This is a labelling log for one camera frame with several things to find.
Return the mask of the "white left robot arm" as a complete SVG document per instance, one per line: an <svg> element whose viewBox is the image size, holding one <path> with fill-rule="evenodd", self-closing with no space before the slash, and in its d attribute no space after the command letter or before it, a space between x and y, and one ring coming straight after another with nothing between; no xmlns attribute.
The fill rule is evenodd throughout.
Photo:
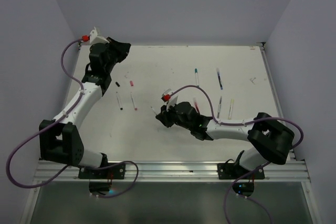
<svg viewBox="0 0 336 224"><path fill-rule="evenodd" d="M104 96L112 79L114 66L129 54L130 43L108 37L89 48L89 62L79 83L79 89L68 105L52 120L40 123L40 157L78 168L86 167L97 178L104 178L110 164L105 153L86 150L78 129L92 107Z"/></svg>

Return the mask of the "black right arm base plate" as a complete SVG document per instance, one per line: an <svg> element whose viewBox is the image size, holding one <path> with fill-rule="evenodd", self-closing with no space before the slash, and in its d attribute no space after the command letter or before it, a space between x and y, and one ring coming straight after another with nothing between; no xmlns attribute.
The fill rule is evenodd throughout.
<svg viewBox="0 0 336 224"><path fill-rule="evenodd" d="M236 180L239 177L247 174L249 171L241 167L237 163L233 162L232 159L224 163L217 164L217 173L219 180ZM236 193L239 196L250 197L255 190L255 180L265 179L264 170L260 169L248 176L243 177L247 182L237 181L234 185L230 187L230 193Z"/></svg>

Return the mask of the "pink capped white marker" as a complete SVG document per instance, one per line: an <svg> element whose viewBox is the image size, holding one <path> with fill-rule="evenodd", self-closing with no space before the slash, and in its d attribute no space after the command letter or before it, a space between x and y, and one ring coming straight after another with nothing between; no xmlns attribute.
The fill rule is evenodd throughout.
<svg viewBox="0 0 336 224"><path fill-rule="evenodd" d="M133 95L132 92L130 92L130 97L131 97L131 101L132 101L133 108L134 108L135 111L137 111L137 110L138 110L138 107L137 107L137 105L136 105L136 103L135 103L134 95Z"/></svg>

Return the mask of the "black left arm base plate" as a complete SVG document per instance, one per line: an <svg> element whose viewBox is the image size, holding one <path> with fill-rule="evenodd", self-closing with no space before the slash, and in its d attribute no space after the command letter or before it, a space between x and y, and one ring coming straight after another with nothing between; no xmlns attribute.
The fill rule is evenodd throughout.
<svg viewBox="0 0 336 224"><path fill-rule="evenodd" d="M112 182L124 179L126 167L125 163L108 163L108 166L111 165L111 168L102 170L81 168L78 178L89 181L89 191L91 194L95 196L111 195L114 193Z"/></svg>

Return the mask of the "black white marker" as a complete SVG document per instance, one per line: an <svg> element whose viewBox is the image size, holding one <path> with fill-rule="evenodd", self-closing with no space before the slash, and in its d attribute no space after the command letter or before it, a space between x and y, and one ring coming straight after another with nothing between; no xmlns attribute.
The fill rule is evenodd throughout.
<svg viewBox="0 0 336 224"><path fill-rule="evenodd" d="M123 110L123 106L122 106L121 98L120 98L118 92L116 92L116 97L117 97L117 103L118 103L119 109L120 109L120 110Z"/></svg>

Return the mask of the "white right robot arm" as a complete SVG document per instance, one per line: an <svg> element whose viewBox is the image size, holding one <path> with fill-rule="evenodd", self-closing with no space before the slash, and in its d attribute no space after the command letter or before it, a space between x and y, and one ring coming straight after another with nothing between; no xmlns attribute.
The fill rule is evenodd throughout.
<svg viewBox="0 0 336 224"><path fill-rule="evenodd" d="M201 141L230 139L250 142L252 148L241 151L234 163L225 166L224 171L231 177L246 178L255 168L268 162L284 165L295 136L292 130L267 113L259 112L255 120L261 121L249 125L243 122L222 125L218 119L199 114L189 102L163 105L155 118L166 128L177 125L187 129Z"/></svg>

